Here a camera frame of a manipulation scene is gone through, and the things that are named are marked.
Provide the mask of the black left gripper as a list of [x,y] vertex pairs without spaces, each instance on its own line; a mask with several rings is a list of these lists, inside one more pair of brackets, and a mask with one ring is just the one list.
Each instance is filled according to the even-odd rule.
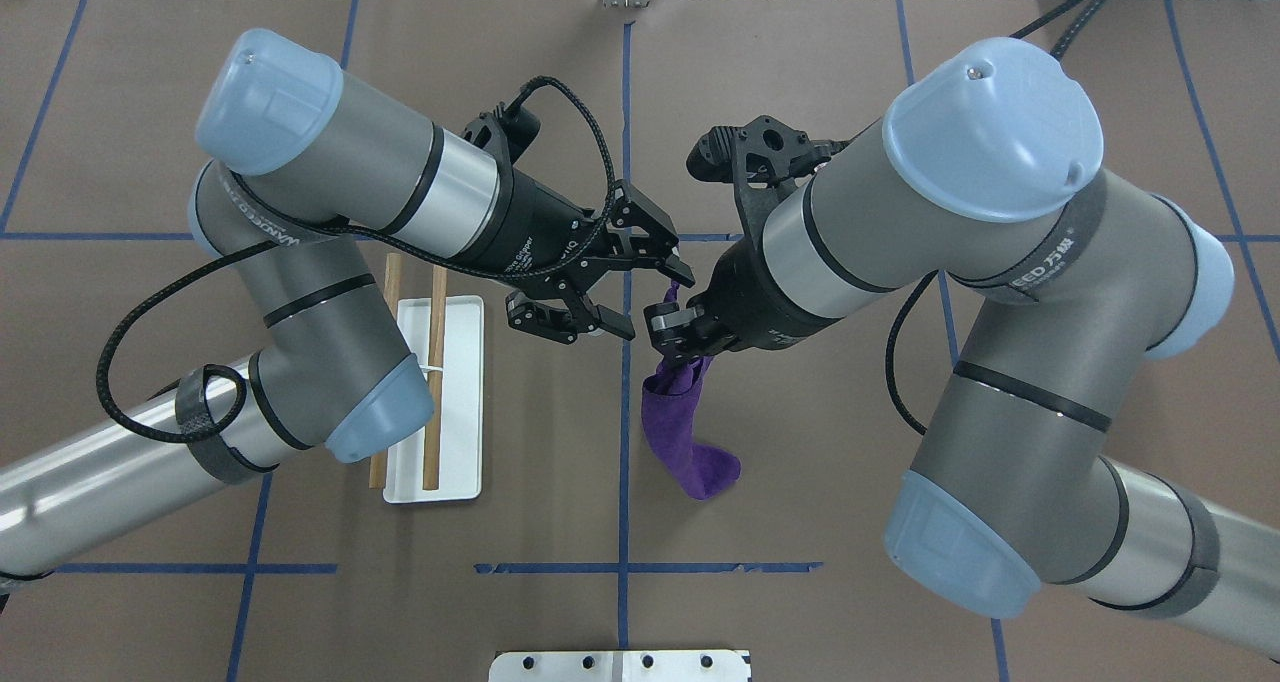
[[[602,258],[609,271],[655,269],[680,287],[695,284],[691,267],[680,257],[673,221],[658,203],[630,180],[617,180],[611,187],[608,207],[604,212],[607,253]],[[480,237],[480,269],[494,275],[512,275],[552,266],[572,253],[571,244],[584,243],[590,226],[593,221],[585,209],[570,203],[524,171],[512,171],[511,191],[502,196]],[[564,307],[535,302],[522,290],[512,290],[506,298],[508,326],[566,345],[579,337],[599,334],[635,339],[634,322],[626,313],[595,305],[570,282],[554,282],[552,287]]]

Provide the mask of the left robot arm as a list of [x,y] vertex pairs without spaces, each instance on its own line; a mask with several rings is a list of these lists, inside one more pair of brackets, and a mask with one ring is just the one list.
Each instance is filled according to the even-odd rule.
[[[188,221],[211,261],[148,296],[111,331],[95,367],[106,418],[3,470],[3,591],[163,514],[271,473],[300,450],[364,461],[425,427],[435,404],[419,358],[357,246],[367,237],[462,275],[509,287],[513,328],[561,344],[626,313],[589,293],[608,273],[691,269],[658,205],[605,171],[582,209],[517,168],[540,129],[524,107],[550,77],[461,132],[388,97],[333,58],[271,29],[236,40],[196,125],[209,155]],[[205,363],[134,409],[110,389],[134,322],[210,273],[233,267],[270,343]]]

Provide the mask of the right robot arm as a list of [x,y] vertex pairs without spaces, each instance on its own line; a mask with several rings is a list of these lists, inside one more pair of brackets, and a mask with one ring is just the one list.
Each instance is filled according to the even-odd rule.
[[983,296],[884,531],[905,575],[978,615],[1043,585],[1277,656],[1277,531],[1102,453],[1144,360],[1196,345],[1235,287],[1225,246],[1103,168],[1060,61],[986,38],[854,138],[716,125],[687,171],[733,187],[741,241],[685,307],[645,310],[668,360],[782,351],[928,273]]

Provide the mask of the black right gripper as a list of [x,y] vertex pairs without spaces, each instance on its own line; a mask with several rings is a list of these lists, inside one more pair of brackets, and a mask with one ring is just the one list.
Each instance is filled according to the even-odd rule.
[[818,255],[806,232],[731,246],[707,290],[681,302],[671,282],[662,303],[643,308],[654,351],[687,363],[724,351],[783,351],[851,313],[851,285]]

